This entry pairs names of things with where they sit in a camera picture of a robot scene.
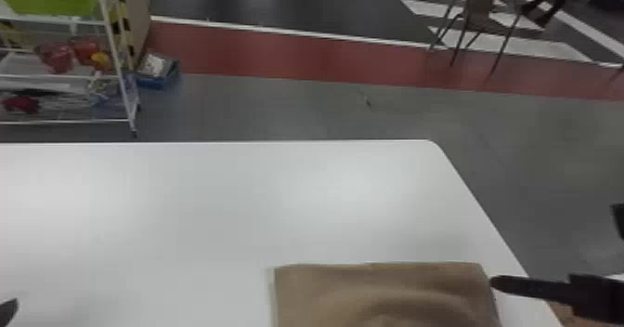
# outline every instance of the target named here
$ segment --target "brown towel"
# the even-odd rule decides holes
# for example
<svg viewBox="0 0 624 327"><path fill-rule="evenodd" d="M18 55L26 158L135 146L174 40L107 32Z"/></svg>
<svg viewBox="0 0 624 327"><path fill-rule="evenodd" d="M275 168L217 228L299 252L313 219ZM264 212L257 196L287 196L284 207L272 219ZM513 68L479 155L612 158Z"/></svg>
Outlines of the brown towel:
<svg viewBox="0 0 624 327"><path fill-rule="evenodd" d="M478 264L298 265L275 270L279 327L500 327Z"/></svg>

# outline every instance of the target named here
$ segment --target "red object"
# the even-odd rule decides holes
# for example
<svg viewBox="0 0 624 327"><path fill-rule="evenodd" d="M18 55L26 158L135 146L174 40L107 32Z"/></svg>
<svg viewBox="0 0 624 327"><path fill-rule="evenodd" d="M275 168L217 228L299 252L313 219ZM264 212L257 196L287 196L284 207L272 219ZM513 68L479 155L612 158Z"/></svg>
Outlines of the red object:
<svg viewBox="0 0 624 327"><path fill-rule="evenodd" d="M41 61L52 68L53 73L65 73L73 69L72 48L60 42L43 44L34 49Z"/></svg>
<svg viewBox="0 0 624 327"><path fill-rule="evenodd" d="M7 111L24 111L28 114L39 112L39 100L30 97L13 97L2 101L2 105Z"/></svg>
<svg viewBox="0 0 624 327"><path fill-rule="evenodd" d="M99 52L99 42L96 37L81 36L70 40L71 48L81 65L91 66L91 56Z"/></svg>

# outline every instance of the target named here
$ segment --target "white wire shelf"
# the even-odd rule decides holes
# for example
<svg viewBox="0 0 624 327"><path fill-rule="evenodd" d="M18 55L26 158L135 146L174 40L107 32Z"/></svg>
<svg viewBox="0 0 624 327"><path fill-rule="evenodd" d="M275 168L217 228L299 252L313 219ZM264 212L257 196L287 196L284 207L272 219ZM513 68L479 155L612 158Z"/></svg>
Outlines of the white wire shelf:
<svg viewBox="0 0 624 327"><path fill-rule="evenodd" d="M21 14L14 14L14 15L0 14L0 20L36 22L36 23L59 24L59 25L104 26L106 24L103 20L85 20L81 17L48 17L48 16L21 15Z"/></svg>
<svg viewBox="0 0 624 327"><path fill-rule="evenodd" d="M93 95L58 95L41 98L41 109L29 114L22 111L7 111L0 105L0 124L91 124L109 122L129 122L138 111L138 98L131 104L131 112L125 109L121 94L102 100Z"/></svg>
<svg viewBox="0 0 624 327"><path fill-rule="evenodd" d="M94 8L90 17L21 15L0 0L0 21L15 21L15 30L0 30L0 124L126 122L137 136L140 101L132 57L124 33L116 35L111 22L122 20L124 11L118 0L97 0ZM70 71L52 73L33 53L34 45L87 34L102 39L112 63L110 72L73 59Z"/></svg>
<svg viewBox="0 0 624 327"><path fill-rule="evenodd" d="M111 11L114 7L114 1L107 0L107 11ZM104 26L106 21L97 18L85 18L80 16L47 16L47 15L30 15L16 13L7 2L0 0L0 20L22 21L45 24L58 25L93 25Z"/></svg>
<svg viewBox="0 0 624 327"><path fill-rule="evenodd" d="M50 73L50 69L39 57L28 51L13 49L3 59L0 59L0 79L9 80L94 80L97 78L116 79L115 74L98 74L90 66L83 66L76 59L73 60L73 69L66 73Z"/></svg>

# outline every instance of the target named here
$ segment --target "red border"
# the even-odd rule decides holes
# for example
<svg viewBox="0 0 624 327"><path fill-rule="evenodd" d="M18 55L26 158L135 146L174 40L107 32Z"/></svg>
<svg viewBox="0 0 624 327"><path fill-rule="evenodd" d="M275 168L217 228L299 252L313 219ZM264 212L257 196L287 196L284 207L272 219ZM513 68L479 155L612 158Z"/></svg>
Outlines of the red border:
<svg viewBox="0 0 624 327"><path fill-rule="evenodd" d="M182 71L374 85L404 85L544 97L622 100L624 72L561 60L494 55L153 22L148 49Z"/></svg>

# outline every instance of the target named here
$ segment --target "chair leg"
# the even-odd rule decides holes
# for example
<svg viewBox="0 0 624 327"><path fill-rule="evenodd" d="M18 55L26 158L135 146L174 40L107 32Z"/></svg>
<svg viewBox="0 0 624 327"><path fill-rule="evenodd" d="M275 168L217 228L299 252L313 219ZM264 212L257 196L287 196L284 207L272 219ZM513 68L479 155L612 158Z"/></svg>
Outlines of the chair leg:
<svg viewBox="0 0 624 327"><path fill-rule="evenodd" d="M447 11L444 13L444 17L442 17L443 21L447 21L449 19L449 15L450 15L450 11L453 9L453 7L455 7L455 4L457 3L457 0L450 0L450 4L447 7ZM443 30L444 32L446 32L452 25L453 22L455 22L455 20L457 19L457 16L455 18L453 18L453 20L448 24L447 28L438 28L437 32L435 32L435 42L433 42L431 45L429 45L429 50L434 49L435 46L437 46L437 44L440 42L440 40L442 40L442 38L444 38L444 35L440 36L440 34L442 34Z"/></svg>
<svg viewBox="0 0 624 327"><path fill-rule="evenodd" d="M514 33L515 26L518 24L520 17L522 17L522 14L517 14L515 16L515 20L513 21L512 26L509 28L507 35L505 35L505 41L502 42L499 55L496 57L496 61L494 61L494 66L492 66L492 70L490 71L490 73L493 73L496 70L496 68L499 66L499 62L501 62L502 54L505 52L505 49L507 48L507 44L509 44L509 39L512 37L512 33Z"/></svg>
<svg viewBox="0 0 624 327"><path fill-rule="evenodd" d="M472 45L473 45L473 43L474 43L474 42L476 41L476 39L477 39L477 38L481 35L481 33L482 33L482 32L483 32L482 30L479 30L479 32L475 33L475 34L474 34L473 39L472 39L472 40L470 40L470 42L468 42L468 44L466 45L465 49L470 48L470 46L472 46Z"/></svg>
<svg viewBox="0 0 624 327"><path fill-rule="evenodd" d="M453 26L453 24L455 23L455 21L457 21L457 19L460 17L460 14L456 15L455 17L453 17L453 19L451 19L447 26L444 27L444 32L442 32L442 34L440 34L435 42L433 42L430 46L429 46L429 50L431 50L434 46L437 46L440 42L442 42L442 40L444 39L444 36L447 35L447 33L449 33L450 28Z"/></svg>
<svg viewBox="0 0 624 327"><path fill-rule="evenodd" d="M463 37L466 35L466 29L468 28L468 23L470 23L470 15L467 15L463 20L463 27L461 28L460 39L455 46L455 51L453 52L453 58L450 60L450 66L453 66L455 63L455 59L457 59L457 55L460 53L460 48L462 47Z"/></svg>

